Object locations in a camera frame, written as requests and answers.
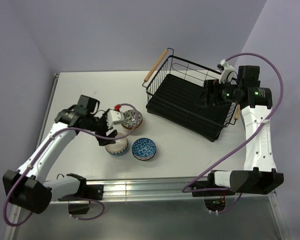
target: gray wall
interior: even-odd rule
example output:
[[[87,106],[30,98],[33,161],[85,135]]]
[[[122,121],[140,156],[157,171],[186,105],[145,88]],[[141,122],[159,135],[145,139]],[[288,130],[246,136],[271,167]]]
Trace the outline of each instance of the gray wall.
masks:
[[[292,239],[300,240],[300,0],[268,0],[242,52],[261,54],[279,69],[284,97],[271,118],[273,157],[284,184],[278,199]],[[279,83],[273,70],[253,57],[240,57],[238,65],[260,65],[263,87],[270,87],[275,100]]]
[[[266,0],[11,0],[58,72],[149,70],[164,49],[216,67],[243,48]]]
[[[13,5],[0,0],[0,239],[2,176],[35,150],[53,75]]]

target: wire basket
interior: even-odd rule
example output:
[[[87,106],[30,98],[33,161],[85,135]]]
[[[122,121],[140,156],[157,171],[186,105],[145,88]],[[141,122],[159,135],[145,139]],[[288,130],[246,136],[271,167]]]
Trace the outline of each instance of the wire basket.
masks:
[[[168,50],[172,50],[172,55],[166,58],[150,83],[145,86]],[[205,81],[216,80],[220,74],[216,70],[174,56],[172,48],[166,49],[142,84],[147,93],[147,112],[168,119],[214,142],[223,128],[236,122],[232,122],[236,103],[204,107],[205,103],[199,100]]]

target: bowl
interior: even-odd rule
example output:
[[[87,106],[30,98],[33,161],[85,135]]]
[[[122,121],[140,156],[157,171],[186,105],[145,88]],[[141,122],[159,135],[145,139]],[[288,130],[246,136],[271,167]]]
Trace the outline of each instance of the bowl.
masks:
[[[155,156],[157,147],[154,141],[143,137],[133,143],[131,150],[136,159],[147,161]]]
[[[118,132],[116,138],[123,137],[123,136],[124,136],[123,133]],[[111,155],[121,156],[125,154],[128,150],[128,139],[125,137],[125,138],[115,140],[114,144],[108,144],[104,148]]]
[[[122,127],[124,127],[125,129],[129,129],[131,130],[135,125],[136,125],[136,113],[134,110],[128,110],[125,111],[123,113],[124,116],[124,122],[121,124]],[[137,125],[136,125],[136,129],[138,127],[140,127],[140,125],[142,124],[144,118],[142,116],[142,114],[138,111],[138,120],[137,120]]]

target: white table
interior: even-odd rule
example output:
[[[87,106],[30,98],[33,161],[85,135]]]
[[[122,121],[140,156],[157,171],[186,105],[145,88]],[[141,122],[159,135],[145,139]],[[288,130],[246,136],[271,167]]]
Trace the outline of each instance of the white table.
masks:
[[[123,156],[112,156],[97,140],[80,133],[62,152],[48,174],[75,173],[87,179],[122,180],[144,178],[194,177],[233,150],[245,140],[241,121],[224,128],[218,140],[210,142],[201,135],[154,114],[147,113],[147,94],[142,87],[147,71],[62,72],[50,103],[43,137],[51,129],[58,112],[78,102],[80,95],[98,99],[100,109],[130,103],[143,115],[142,126],[128,137],[130,150]],[[126,133],[120,125],[118,132]],[[150,161],[133,157],[131,145],[141,137],[152,139],[157,146],[156,156]],[[233,155],[217,169],[242,170],[245,149]]]

